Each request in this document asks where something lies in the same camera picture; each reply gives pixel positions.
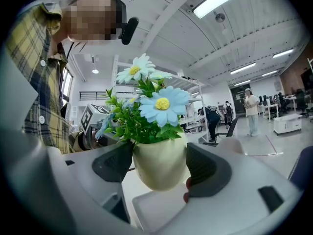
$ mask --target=brick wall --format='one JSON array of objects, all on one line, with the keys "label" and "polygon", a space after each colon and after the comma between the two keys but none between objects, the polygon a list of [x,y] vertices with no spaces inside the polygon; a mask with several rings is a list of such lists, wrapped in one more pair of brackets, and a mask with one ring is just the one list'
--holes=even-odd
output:
[{"label": "brick wall", "polygon": [[297,60],[280,75],[285,94],[294,94],[297,89],[304,88],[301,74],[310,69],[308,58],[313,58],[313,42],[311,41],[307,44]]}]

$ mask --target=black headphones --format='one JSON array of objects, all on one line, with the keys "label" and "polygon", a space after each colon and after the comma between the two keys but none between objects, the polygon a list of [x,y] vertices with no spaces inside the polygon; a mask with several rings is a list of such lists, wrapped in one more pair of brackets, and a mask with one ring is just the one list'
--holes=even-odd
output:
[{"label": "black headphones", "polygon": [[122,32],[118,37],[119,39],[122,40],[122,44],[128,45],[131,42],[131,39],[138,24],[139,24],[138,18],[133,17],[128,20],[128,23],[124,25],[124,27],[122,28]]}]

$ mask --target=white ceramic pot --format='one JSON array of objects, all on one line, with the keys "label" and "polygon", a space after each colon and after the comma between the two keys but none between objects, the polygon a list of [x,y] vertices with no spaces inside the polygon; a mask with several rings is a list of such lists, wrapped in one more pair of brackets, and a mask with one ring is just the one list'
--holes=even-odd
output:
[{"label": "white ceramic pot", "polygon": [[142,182],[152,190],[165,191],[184,180],[186,175],[187,139],[164,140],[158,143],[138,143],[133,160]]}]

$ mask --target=yellow plaid shirt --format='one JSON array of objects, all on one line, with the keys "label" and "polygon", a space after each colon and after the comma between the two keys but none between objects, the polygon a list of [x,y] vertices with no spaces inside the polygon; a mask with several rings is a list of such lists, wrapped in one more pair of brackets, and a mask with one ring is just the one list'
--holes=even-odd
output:
[{"label": "yellow plaid shirt", "polygon": [[51,38],[60,29],[61,18],[61,8],[54,3],[29,8],[18,15],[8,35],[6,48],[21,73],[38,92],[25,119],[24,131],[38,136],[46,146],[57,147],[66,154],[73,150],[68,141],[68,124],[60,112],[59,85],[67,59],[62,44],[58,45],[56,55],[48,55]]}]

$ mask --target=ceiling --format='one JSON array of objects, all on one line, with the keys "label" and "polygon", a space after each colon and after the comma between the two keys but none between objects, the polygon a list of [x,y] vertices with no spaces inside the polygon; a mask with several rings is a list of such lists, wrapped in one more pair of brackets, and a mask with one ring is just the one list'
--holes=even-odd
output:
[{"label": "ceiling", "polygon": [[[66,0],[52,0],[65,4]],[[230,0],[202,19],[192,13],[203,0],[122,0],[128,18],[139,25],[128,46],[111,41],[71,51],[86,80],[111,77],[114,55],[119,61],[147,53],[159,67],[183,71],[207,85],[227,81],[230,86],[279,70],[278,75],[303,50],[309,34],[288,0]],[[218,23],[215,15],[223,13]],[[65,49],[70,42],[65,41]],[[275,53],[294,52],[273,59]],[[96,58],[91,62],[90,55]],[[256,62],[256,66],[231,75],[230,71]],[[96,66],[98,75],[91,71]]]}]

